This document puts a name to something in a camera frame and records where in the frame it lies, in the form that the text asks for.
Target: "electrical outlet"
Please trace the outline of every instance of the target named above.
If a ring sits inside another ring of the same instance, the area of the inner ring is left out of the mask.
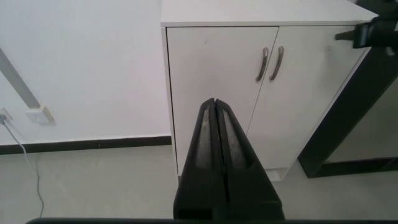
[[[12,121],[12,116],[6,111],[5,108],[0,108],[0,114],[4,114],[8,121]]]
[[[50,124],[54,121],[49,109],[45,106],[41,106],[39,109],[27,110],[25,114],[33,123]]]

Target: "cabinet door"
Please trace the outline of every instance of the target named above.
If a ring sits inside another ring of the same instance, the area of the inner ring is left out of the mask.
[[[289,167],[364,49],[334,40],[351,26],[280,27],[248,129],[248,139],[265,169]],[[273,74],[284,55],[277,76]]]
[[[271,54],[278,27],[167,28],[178,173],[182,173],[200,105],[228,103],[247,131],[264,77],[263,48]]]

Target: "black baseboard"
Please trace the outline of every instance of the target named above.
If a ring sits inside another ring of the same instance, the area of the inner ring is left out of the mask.
[[[307,177],[314,178],[394,170],[398,170],[398,157],[366,159],[360,161],[331,162],[322,164],[316,172],[311,172],[312,170],[306,169],[304,169],[304,172]]]
[[[123,138],[123,139],[101,139],[87,141],[51,142],[38,144],[24,144],[26,152],[57,152],[84,149],[109,149],[116,147],[137,146],[164,146],[171,145],[171,136],[145,137],[145,138]],[[19,145],[0,146],[0,155],[23,153]]]

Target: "white wall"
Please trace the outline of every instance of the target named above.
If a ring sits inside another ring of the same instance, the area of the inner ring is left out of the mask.
[[[0,47],[56,125],[31,123],[0,74],[22,142],[170,135],[160,1],[0,1]],[[0,126],[0,145],[15,144]]]

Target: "power cord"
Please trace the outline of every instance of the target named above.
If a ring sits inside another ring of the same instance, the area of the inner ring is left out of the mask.
[[[26,162],[28,163],[30,169],[33,171],[33,173],[34,173],[35,176],[36,176],[36,179],[37,179],[37,196],[39,196],[40,202],[41,202],[41,204],[42,204],[42,209],[41,209],[41,211],[40,211],[40,216],[39,216],[39,218],[42,218],[43,209],[44,209],[44,202],[43,202],[42,196],[41,196],[41,194],[40,194],[40,190],[39,190],[39,183],[40,183],[39,171],[38,171],[38,170],[35,170],[35,169],[33,168],[32,164],[30,164],[30,162],[29,162],[29,160],[28,160],[28,158],[27,158],[27,153],[26,153],[25,147],[17,140],[17,138],[15,138],[14,134],[13,134],[13,133],[11,132],[11,130],[9,129],[9,127],[8,127],[8,125],[7,125],[7,123],[6,123],[6,120],[7,120],[7,116],[4,115],[4,114],[0,114],[0,124],[4,125],[4,127],[6,127],[7,131],[10,133],[11,137],[12,137],[12,138],[15,140],[15,142],[18,143],[18,145],[22,148],[22,150],[24,151],[25,160],[26,160]]]

